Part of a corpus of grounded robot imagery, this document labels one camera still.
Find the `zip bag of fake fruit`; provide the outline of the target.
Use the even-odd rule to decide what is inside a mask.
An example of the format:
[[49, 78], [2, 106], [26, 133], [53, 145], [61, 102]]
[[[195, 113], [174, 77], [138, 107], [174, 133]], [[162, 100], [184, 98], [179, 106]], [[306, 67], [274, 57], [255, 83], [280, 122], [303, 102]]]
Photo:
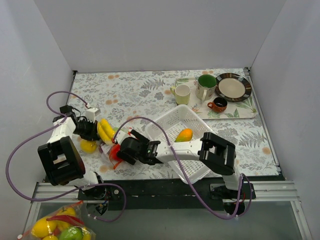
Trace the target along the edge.
[[[102, 153], [112, 164], [112, 169], [115, 170], [123, 162], [122, 159], [117, 157], [117, 152], [120, 150], [120, 145], [114, 144], [113, 142], [116, 131], [106, 119], [102, 118], [97, 124], [97, 133], [101, 141], [100, 148]], [[87, 154], [92, 154], [97, 147], [97, 140], [89, 141], [81, 139], [80, 141], [81, 150]]]

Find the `white plastic basket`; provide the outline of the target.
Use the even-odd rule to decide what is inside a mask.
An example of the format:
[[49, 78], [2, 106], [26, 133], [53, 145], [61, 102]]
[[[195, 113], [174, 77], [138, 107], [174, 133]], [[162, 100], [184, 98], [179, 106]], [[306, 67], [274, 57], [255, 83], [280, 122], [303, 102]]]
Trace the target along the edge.
[[[192, 140], [175, 142], [184, 129], [193, 131]], [[194, 184], [210, 172], [198, 155], [202, 147], [200, 139], [208, 132], [212, 133], [213, 130], [185, 104], [174, 107], [145, 127], [149, 140], [160, 141], [156, 150], [157, 158], [168, 163], [185, 184], [188, 183], [185, 175]]]

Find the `fake mango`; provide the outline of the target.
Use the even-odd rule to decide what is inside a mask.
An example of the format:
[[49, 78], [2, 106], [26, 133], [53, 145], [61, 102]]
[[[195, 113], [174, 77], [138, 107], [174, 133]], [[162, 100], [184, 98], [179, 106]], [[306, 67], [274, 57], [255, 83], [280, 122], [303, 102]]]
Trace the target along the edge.
[[193, 131], [190, 128], [182, 130], [175, 139], [176, 143], [189, 142], [193, 138]]

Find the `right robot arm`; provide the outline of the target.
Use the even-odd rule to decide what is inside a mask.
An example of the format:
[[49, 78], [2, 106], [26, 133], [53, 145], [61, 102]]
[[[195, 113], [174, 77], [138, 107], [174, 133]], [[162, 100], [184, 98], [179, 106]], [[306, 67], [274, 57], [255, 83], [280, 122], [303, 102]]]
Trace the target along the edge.
[[156, 165], [177, 161], [199, 161], [212, 172], [222, 176], [224, 185], [213, 187], [211, 197], [214, 200], [241, 201], [254, 197], [250, 183], [244, 183], [244, 176], [236, 166], [236, 147], [233, 143], [212, 132], [205, 132], [201, 138], [174, 142], [149, 140], [132, 130], [130, 133], [120, 131], [113, 140], [120, 148], [117, 156], [134, 165], [137, 161]]

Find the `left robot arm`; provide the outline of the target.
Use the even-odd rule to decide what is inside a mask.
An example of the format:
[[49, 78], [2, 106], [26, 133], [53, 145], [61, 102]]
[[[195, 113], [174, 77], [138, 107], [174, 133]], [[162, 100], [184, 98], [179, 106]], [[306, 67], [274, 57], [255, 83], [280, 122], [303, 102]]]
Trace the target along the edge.
[[76, 111], [77, 109], [70, 105], [60, 107], [60, 115], [52, 121], [54, 129], [49, 140], [39, 146], [37, 152], [52, 185], [82, 186], [85, 196], [102, 200], [106, 197], [107, 190], [101, 184], [101, 176], [85, 169], [72, 141], [72, 136], [78, 135], [85, 143], [97, 147], [100, 137], [96, 117], [101, 111], [97, 107], [89, 107], [85, 114], [80, 116], [76, 116]]

